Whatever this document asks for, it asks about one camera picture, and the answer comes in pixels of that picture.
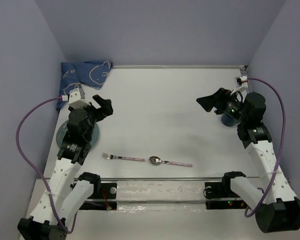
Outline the dark blue mug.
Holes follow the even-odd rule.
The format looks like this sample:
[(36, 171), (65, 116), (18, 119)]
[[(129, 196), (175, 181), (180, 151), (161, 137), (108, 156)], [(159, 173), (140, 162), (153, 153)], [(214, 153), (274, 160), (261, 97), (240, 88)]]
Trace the dark blue mug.
[(236, 119), (234, 119), (232, 116), (228, 115), (225, 112), (221, 115), (221, 122), (226, 127), (234, 127), (239, 123)]

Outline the blue cloth placemat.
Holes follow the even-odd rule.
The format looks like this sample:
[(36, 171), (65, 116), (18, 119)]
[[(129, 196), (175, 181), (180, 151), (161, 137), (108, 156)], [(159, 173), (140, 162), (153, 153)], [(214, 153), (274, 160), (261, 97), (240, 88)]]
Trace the blue cloth placemat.
[(70, 91), (81, 88), (83, 85), (100, 90), (113, 68), (109, 60), (93, 60), (85, 62), (62, 62), (59, 96), (61, 99), (56, 104), (56, 110), (61, 110), (66, 104), (65, 98)]

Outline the teal ceramic plate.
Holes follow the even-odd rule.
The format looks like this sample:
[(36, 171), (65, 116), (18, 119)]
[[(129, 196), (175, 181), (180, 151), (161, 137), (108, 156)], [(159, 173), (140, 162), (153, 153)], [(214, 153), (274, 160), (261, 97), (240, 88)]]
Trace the teal ceramic plate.
[[(56, 132), (55, 140), (56, 140), (57, 146), (59, 148), (61, 147), (63, 139), (64, 139), (64, 137), (65, 137), (65, 135), (68, 131), (67, 123), (68, 123), (68, 120), (64, 121), (62, 123), (62, 125), (58, 128), (57, 132)], [(91, 144), (92, 147), (94, 147), (97, 144), (99, 134), (100, 134), (100, 128), (99, 128), (98, 124), (96, 123), (95, 126), (94, 126), (94, 131), (93, 131), (93, 134), (92, 134), (92, 138), (91, 138), (91, 141), (90, 141), (90, 144)]]

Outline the pink handled fork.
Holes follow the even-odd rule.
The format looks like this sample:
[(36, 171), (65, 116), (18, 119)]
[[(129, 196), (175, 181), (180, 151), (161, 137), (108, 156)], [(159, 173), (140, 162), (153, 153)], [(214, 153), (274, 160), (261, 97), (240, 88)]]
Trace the pink handled fork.
[(136, 158), (136, 157), (127, 157), (127, 156), (117, 156), (108, 153), (102, 153), (101, 157), (107, 160), (126, 160), (126, 161), (135, 161), (135, 162), (145, 162), (144, 158)]

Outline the pink handled spoon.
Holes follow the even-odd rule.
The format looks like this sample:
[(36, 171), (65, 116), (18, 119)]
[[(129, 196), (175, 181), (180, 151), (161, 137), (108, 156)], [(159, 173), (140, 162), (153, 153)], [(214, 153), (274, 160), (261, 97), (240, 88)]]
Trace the pink handled spoon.
[(173, 165), (173, 166), (180, 166), (180, 167), (187, 167), (187, 168), (192, 168), (193, 165), (190, 163), (182, 163), (182, 162), (174, 162), (174, 161), (167, 161), (167, 160), (162, 160), (161, 158), (157, 156), (151, 156), (149, 158), (149, 161), (151, 164), (154, 166), (159, 166), (159, 165)]

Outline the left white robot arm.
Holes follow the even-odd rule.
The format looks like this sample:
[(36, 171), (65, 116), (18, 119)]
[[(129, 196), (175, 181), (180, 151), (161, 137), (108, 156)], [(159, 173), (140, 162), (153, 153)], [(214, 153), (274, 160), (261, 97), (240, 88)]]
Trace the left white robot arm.
[(44, 185), (38, 204), (29, 217), (21, 218), (17, 229), (25, 240), (64, 240), (72, 234), (77, 213), (88, 199), (101, 191), (101, 177), (95, 173), (84, 172), (78, 181), (74, 178), (83, 166), (92, 145), (92, 137), (97, 122), (111, 116), (114, 112), (112, 101), (98, 94), (93, 100), (99, 104), (96, 108), (79, 93), (62, 95), (58, 100), (68, 102), (69, 115), (67, 131), (50, 179), (26, 157), (20, 146), (20, 128), (16, 130), (16, 145), (24, 160), (40, 175)]

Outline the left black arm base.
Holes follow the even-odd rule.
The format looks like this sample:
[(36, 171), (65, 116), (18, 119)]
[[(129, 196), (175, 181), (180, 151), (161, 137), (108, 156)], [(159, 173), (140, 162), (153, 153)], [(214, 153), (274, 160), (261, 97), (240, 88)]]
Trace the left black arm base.
[(93, 186), (93, 193), (85, 200), (80, 210), (111, 211), (117, 209), (117, 183), (101, 182), (101, 178), (96, 174), (81, 175), (70, 184), (73, 190), (77, 183), (88, 181)]

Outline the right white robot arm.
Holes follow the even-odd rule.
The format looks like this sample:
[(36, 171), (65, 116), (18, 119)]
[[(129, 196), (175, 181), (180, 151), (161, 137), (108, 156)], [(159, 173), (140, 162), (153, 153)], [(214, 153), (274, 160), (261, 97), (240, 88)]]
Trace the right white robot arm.
[(220, 88), (196, 102), (206, 111), (226, 114), (234, 119), (237, 135), (249, 154), (260, 178), (261, 187), (252, 185), (242, 172), (226, 172), (220, 183), (225, 196), (236, 194), (247, 205), (244, 215), (254, 216), (263, 233), (300, 229), (300, 199), (290, 187), (273, 150), (272, 137), (263, 123), (266, 99), (250, 92), (244, 100)]

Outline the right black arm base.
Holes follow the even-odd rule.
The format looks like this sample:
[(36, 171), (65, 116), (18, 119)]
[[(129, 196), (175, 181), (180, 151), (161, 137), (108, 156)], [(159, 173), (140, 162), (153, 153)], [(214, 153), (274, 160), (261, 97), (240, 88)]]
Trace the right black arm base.
[(206, 182), (202, 193), (207, 210), (243, 210), (247, 207), (243, 199), (227, 189), (221, 181)]

